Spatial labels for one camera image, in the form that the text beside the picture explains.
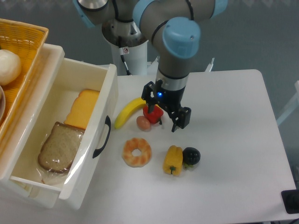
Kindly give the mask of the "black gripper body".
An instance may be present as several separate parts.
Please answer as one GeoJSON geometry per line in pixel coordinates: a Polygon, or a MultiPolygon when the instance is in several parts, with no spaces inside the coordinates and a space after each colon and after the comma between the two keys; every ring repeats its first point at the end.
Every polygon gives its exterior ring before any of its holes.
{"type": "Polygon", "coordinates": [[[166,87],[166,83],[162,79],[159,79],[156,81],[154,87],[153,104],[159,105],[170,114],[186,114],[187,109],[181,106],[184,91],[185,86],[179,89],[175,87],[175,90],[170,90],[169,87],[166,87]]]}

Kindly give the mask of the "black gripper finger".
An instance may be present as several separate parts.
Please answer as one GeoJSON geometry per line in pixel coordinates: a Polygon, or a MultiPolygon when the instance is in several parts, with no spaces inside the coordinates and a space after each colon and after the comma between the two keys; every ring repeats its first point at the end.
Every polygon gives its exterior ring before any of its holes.
{"type": "Polygon", "coordinates": [[[142,91],[141,98],[145,100],[146,105],[148,106],[148,114],[154,111],[154,107],[157,104],[157,100],[154,96],[154,90],[155,84],[152,81],[150,81],[144,86],[142,91]]]}
{"type": "Polygon", "coordinates": [[[191,108],[179,106],[168,111],[168,115],[173,122],[171,131],[184,129],[190,122],[191,108]]]}

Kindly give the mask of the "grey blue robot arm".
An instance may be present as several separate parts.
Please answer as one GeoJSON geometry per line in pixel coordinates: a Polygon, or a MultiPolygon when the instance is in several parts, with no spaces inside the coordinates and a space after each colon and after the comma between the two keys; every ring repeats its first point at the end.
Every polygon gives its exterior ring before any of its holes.
{"type": "Polygon", "coordinates": [[[191,109],[182,107],[191,64],[199,49],[199,23],[227,8],[226,0],[76,0],[74,6],[87,26],[102,26],[106,41],[118,48],[150,42],[159,53],[157,76],[142,91],[149,112],[160,106],[173,122],[185,128],[191,109]]]}

